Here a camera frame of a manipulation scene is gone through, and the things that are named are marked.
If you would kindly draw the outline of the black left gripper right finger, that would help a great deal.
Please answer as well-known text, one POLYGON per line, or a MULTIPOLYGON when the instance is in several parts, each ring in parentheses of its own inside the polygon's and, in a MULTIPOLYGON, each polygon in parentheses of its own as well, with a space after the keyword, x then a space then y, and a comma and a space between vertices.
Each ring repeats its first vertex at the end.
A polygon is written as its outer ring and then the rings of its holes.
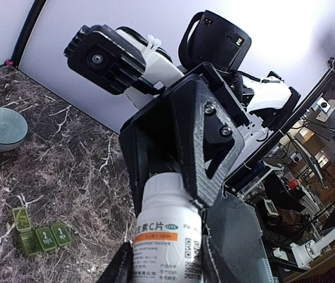
POLYGON ((254 208, 216 203, 207 210, 205 224, 218 272, 213 282, 274 282, 254 208))

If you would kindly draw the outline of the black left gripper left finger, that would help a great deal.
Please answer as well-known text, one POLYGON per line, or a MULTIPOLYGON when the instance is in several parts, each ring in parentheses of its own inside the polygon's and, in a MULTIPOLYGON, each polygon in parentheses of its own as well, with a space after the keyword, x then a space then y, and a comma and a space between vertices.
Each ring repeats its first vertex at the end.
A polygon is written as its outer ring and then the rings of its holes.
POLYGON ((133 247, 124 242, 112 257, 96 283, 130 283, 133 270, 133 247))

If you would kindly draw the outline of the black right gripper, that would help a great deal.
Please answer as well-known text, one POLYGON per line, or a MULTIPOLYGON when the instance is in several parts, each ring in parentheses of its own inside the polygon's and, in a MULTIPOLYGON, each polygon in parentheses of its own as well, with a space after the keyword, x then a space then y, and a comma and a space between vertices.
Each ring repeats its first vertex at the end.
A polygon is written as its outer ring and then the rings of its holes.
POLYGON ((198 208, 209 208, 244 148, 247 113, 215 67, 204 62, 144 106, 119 136, 135 206, 151 175, 176 172, 198 208))

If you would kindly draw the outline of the white pill bottle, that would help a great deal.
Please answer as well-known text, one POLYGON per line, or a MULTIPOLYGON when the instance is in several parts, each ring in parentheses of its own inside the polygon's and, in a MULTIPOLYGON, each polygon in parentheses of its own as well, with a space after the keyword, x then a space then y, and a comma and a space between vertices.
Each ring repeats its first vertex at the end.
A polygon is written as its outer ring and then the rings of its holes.
POLYGON ((133 245, 132 282, 202 282, 202 220, 179 173, 145 184, 133 245))

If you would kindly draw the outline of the green weekly pill organizer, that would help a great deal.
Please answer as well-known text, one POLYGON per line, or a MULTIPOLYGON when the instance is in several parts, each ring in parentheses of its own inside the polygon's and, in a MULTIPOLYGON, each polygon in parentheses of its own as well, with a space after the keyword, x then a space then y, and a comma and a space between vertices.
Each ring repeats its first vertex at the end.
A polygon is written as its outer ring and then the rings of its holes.
POLYGON ((51 252, 72 243, 70 231, 64 223, 34 228, 25 207, 13 208, 12 216, 20 247, 26 256, 51 252))

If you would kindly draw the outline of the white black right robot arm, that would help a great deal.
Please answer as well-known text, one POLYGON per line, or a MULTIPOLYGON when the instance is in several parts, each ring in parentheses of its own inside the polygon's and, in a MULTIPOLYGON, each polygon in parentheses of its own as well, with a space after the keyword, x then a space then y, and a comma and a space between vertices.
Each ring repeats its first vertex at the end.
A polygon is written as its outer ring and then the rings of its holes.
POLYGON ((191 19, 179 45, 180 66, 154 37, 117 32, 138 48, 146 71, 126 90, 137 108, 120 130, 136 212, 147 180, 175 172, 199 208, 214 204, 244 149, 279 130, 300 95, 274 72, 257 78, 239 70, 251 38, 211 11, 191 19))

